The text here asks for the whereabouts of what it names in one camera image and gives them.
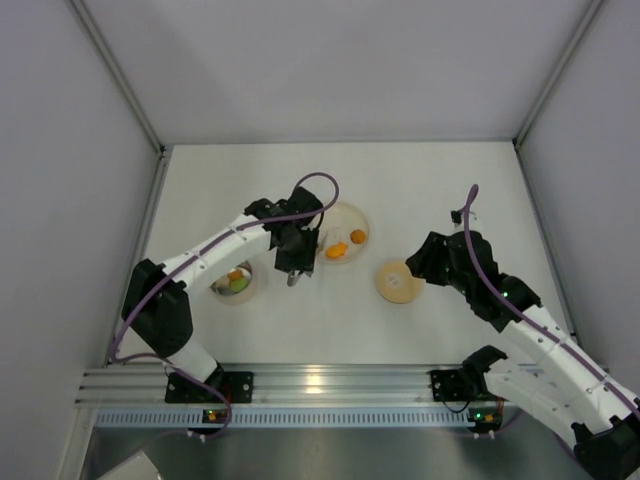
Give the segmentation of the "cream ceramic plate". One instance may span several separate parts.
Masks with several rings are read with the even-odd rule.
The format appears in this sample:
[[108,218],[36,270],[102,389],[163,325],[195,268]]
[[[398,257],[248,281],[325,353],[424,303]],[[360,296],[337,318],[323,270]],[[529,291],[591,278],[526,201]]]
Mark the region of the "cream ceramic plate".
[[[371,237],[370,224],[364,212],[346,202],[337,202],[325,213],[322,222],[317,224],[320,226],[320,233],[316,258],[326,264],[344,264],[357,259],[366,249]],[[366,232],[367,241],[364,244],[356,245],[351,242],[350,233],[356,229]],[[345,256],[337,260],[328,259],[326,249],[339,242],[349,246]]]

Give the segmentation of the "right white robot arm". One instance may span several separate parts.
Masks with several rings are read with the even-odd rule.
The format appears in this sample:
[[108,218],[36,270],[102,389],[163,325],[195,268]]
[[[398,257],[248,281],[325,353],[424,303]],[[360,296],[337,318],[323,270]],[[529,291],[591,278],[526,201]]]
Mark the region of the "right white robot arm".
[[537,377],[485,346],[459,371],[471,398],[493,395],[516,404],[571,448],[594,479],[638,472],[638,394],[592,360],[526,283],[500,271],[479,232],[432,232],[406,265],[415,278],[457,290],[477,317],[544,373]]

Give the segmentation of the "beige round lid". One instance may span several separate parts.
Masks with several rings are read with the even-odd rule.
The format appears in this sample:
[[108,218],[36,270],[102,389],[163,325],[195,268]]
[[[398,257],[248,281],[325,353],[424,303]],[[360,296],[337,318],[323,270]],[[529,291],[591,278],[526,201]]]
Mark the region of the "beige round lid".
[[376,272],[375,287],[378,293],[394,304],[408,304],[423,292],[423,282],[412,276],[407,265],[400,260],[383,264]]

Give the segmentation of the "green round cookie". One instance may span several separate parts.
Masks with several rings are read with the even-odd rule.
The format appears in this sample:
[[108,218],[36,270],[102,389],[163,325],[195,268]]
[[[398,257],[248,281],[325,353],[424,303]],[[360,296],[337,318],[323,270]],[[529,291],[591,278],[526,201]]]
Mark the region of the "green round cookie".
[[243,291],[248,285],[249,285],[249,280],[247,278],[240,278],[238,280],[231,281],[229,283],[229,289],[234,294],[237,294],[237,293]]

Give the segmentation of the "cream steel lunch container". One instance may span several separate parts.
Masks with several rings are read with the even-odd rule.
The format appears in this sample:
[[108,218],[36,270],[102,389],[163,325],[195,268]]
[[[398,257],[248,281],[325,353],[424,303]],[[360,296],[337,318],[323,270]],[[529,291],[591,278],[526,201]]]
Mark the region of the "cream steel lunch container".
[[236,306],[248,302],[257,290],[258,280],[252,265],[245,261],[213,282],[210,290],[221,303]]

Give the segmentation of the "orange fish cookie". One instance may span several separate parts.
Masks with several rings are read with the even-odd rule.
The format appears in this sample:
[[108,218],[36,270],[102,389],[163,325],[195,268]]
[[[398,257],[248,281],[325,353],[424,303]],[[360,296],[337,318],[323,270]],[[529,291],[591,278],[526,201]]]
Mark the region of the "orange fish cookie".
[[346,243],[339,242],[337,244],[329,246],[325,255],[328,259],[337,260],[345,256],[349,246]]

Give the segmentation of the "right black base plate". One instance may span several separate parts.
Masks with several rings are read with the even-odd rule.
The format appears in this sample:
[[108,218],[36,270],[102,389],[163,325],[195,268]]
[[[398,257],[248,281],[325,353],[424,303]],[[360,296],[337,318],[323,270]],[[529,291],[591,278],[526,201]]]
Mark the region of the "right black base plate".
[[465,369],[440,369],[429,372],[433,398],[436,401],[467,402],[488,396],[483,380]]

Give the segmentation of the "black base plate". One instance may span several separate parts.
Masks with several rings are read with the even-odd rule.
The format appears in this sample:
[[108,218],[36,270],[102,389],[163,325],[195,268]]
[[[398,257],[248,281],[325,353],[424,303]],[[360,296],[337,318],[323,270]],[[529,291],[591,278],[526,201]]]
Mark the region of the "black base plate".
[[231,371],[205,381],[207,388],[177,372],[168,376],[164,401],[167,404],[205,404],[222,402],[249,404],[252,402],[254,373]]
[[483,380],[465,369],[440,369],[429,372],[433,398],[436,401],[467,402],[488,396]]

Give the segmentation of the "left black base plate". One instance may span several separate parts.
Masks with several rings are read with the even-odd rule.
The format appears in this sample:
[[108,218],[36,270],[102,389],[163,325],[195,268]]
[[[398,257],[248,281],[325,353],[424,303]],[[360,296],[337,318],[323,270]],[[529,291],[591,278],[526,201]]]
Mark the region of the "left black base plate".
[[254,373],[231,371],[205,381],[207,388],[177,372],[168,376],[164,401],[167,404],[205,404],[222,402],[249,404],[252,402]]

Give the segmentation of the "aluminium mounting rail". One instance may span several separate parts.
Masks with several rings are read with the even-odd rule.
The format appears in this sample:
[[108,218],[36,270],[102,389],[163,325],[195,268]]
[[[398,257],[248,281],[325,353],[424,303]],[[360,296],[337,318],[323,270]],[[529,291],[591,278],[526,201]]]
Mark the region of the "aluminium mounting rail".
[[[228,364],[225,370],[253,374],[252,407],[435,406],[429,372],[438,365]],[[87,370],[74,405],[159,406],[170,369],[133,362]]]

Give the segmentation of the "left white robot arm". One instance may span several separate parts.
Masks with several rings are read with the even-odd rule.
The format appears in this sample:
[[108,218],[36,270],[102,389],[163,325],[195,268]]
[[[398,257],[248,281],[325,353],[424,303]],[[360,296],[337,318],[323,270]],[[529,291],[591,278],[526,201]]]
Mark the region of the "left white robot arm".
[[129,281],[122,319],[162,360],[210,388],[223,368],[195,339],[191,301],[250,258],[276,251],[276,268],[311,275],[318,231],[308,225],[322,202],[302,187],[287,199],[252,202],[224,230],[171,259],[140,261]]

